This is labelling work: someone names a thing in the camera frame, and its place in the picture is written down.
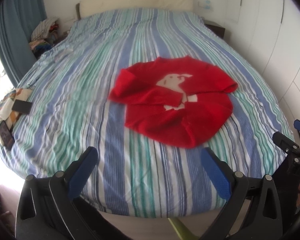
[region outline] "pile of clothes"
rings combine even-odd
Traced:
[[[47,18],[40,22],[32,32],[29,46],[36,59],[39,59],[44,52],[52,49],[56,44],[59,29],[58,20],[57,17]]]

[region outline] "green object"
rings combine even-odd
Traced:
[[[199,239],[178,218],[168,218],[168,220],[181,240]]]

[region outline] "black phone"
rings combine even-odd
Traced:
[[[0,124],[0,136],[4,146],[11,151],[15,141],[5,121],[2,121]]]
[[[31,107],[32,107],[31,102],[16,99],[14,101],[13,106],[12,106],[12,110],[16,111],[16,112],[19,112],[21,114],[29,114],[30,110],[31,110]]]

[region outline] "striped bedsheet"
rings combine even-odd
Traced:
[[[119,71],[158,56],[218,65],[238,84],[233,114],[204,146],[233,170],[273,174],[285,158],[275,131],[291,137],[277,101],[260,75],[192,12],[112,10],[74,24],[69,36],[34,64],[20,83],[33,87],[29,115],[17,122],[7,166],[23,178],[65,170],[88,147],[99,164],[83,192],[104,212],[173,217],[218,208],[224,201],[200,164],[202,146],[170,147],[124,127],[125,106],[107,100]]]

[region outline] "white wardrobe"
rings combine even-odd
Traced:
[[[292,0],[228,0],[226,41],[266,80],[300,145],[300,12]]]

